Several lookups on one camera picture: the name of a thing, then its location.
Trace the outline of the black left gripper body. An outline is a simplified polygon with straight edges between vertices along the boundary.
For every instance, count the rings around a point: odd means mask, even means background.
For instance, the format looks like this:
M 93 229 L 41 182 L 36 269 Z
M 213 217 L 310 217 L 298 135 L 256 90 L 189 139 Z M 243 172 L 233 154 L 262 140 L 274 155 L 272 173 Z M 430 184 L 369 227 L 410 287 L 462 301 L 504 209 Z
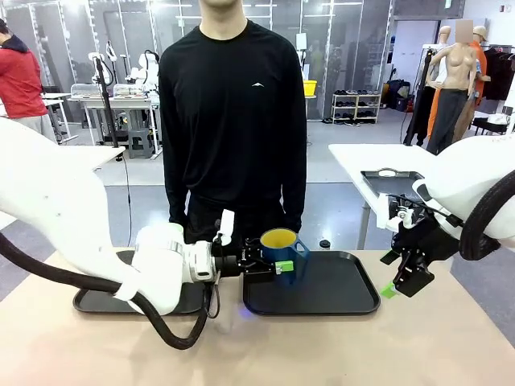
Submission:
M 260 247 L 244 247 L 237 258 L 241 273 L 253 274 L 262 270 L 262 251 Z

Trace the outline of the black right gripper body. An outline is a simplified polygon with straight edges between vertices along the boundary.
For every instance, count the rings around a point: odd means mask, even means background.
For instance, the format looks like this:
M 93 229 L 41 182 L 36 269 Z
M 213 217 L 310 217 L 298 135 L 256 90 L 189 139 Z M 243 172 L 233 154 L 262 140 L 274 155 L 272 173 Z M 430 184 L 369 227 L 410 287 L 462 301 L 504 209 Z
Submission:
M 411 249 L 424 253 L 425 261 L 445 261 L 458 252 L 459 241 L 439 226 L 420 224 L 406 229 L 400 225 L 393 237 L 392 250 L 401 253 Z

